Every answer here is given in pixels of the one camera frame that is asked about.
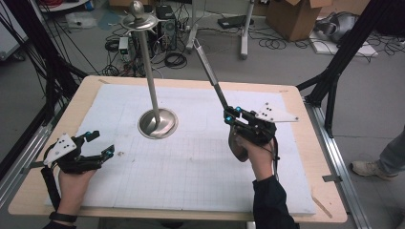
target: wooden table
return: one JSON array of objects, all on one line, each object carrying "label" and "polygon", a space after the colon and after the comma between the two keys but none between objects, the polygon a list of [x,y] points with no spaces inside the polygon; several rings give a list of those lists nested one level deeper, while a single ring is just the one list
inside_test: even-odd
[{"label": "wooden table", "polygon": [[[75,135],[84,116],[93,104],[98,89],[103,84],[125,84],[147,86],[144,78],[124,78],[109,76],[88,76],[81,83],[69,107],[54,128],[44,149],[56,142],[63,133]],[[306,171],[310,192],[316,214],[312,216],[293,216],[297,222],[345,222],[346,210],[337,192],[334,182],[325,182],[322,176],[330,175],[317,136],[309,120],[307,110],[298,90],[293,86],[220,83],[223,90],[266,92],[280,94],[287,111],[300,117],[299,122],[291,123],[296,144]],[[211,89],[208,81],[155,79],[156,87],[188,89]],[[38,158],[43,158],[44,151]],[[32,169],[9,206],[14,215],[47,216],[52,206],[44,205],[48,192],[40,169]],[[172,211],[125,208],[83,207],[79,213],[87,217],[109,218],[145,218],[145,219],[211,219],[252,221],[251,213]]]}]

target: black sleeve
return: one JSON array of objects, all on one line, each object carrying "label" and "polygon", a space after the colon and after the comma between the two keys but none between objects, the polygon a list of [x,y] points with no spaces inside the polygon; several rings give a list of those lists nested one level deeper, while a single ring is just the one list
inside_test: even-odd
[{"label": "black sleeve", "polygon": [[261,181],[253,181],[255,191],[253,201],[253,216],[256,229],[296,229],[292,216],[286,205],[286,191],[275,178],[271,176]]},{"label": "black sleeve", "polygon": [[75,229],[75,226],[66,226],[54,221],[50,221],[43,229]]}]

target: gray floor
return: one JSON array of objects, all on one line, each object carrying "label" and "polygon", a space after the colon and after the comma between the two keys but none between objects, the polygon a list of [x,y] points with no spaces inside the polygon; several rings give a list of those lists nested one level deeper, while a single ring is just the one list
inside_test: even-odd
[{"label": "gray floor", "polygon": [[[117,27],[107,23],[118,22],[109,10],[94,10],[95,28],[73,31],[70,36],[90,59],[97,70],[106,65],[105,38]],[[216,15],[205,16],[199,21],[204,27],[218,29]],[[255,17],[253,29],[266,28],[264,17]],[[65,45],[71,59],[79,69],[93,72],[80,54]],[[282,50],[271,50],[259,45],[259,40],[248,40],[248,59],[241,60],[238,52],[240,37],[213,31],[199,31],[208,60],[220,81],[261,84],[298,85],[322,72],[332,56],[315,54],[311,47],[299,49],[287,43]],[[385,145],[396,137],[405,124],[405,72],[404,52],[387,55],[379,52],[369,63],[355,57],[339,81],[333,121],[333,133],[347,165],[353,160],[375,160]],[[188,64],[181,70],[160,69],[164,78],[207,80],[202,65],[193,52],[187,55]],[[307,95],[310,89],[302,91]],[[0,159],[24,132],[44,104],[43,94],[30,61],[0,62]],[[373,228],[395,228],[402,220],[405,208],[405,176],[394,181],[376,177],[358,177],[351,173],[352,182],[360,197]],[[46,218],[11,216],[7,205],[0,211],[0,228],[40,228]],[[80,219],[78,228],[96,228],[97,219]],[[352,217],[344,224],[308,224],[302,228],[355,228]]]}]

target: wrist strap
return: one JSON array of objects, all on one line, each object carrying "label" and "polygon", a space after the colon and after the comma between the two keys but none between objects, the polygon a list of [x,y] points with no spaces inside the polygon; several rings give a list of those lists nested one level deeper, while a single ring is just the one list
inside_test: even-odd
[{"label": "wrist strap", "polygon": [[50,219],[58,220],[58,221],[65,221],[65,222],[75,222],[77,219],[77,216],[71,216],[71,215],[60,214],[57,212],[52,212],[50,214]]}]

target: person's leg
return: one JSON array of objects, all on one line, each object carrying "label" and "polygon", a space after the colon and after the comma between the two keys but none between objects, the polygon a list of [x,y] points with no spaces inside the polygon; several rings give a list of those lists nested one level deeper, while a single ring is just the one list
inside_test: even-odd
[{"label": "person's leg", "polygon": [[380,154],[378,167],[387,175],[405,171],[405,128]]}]

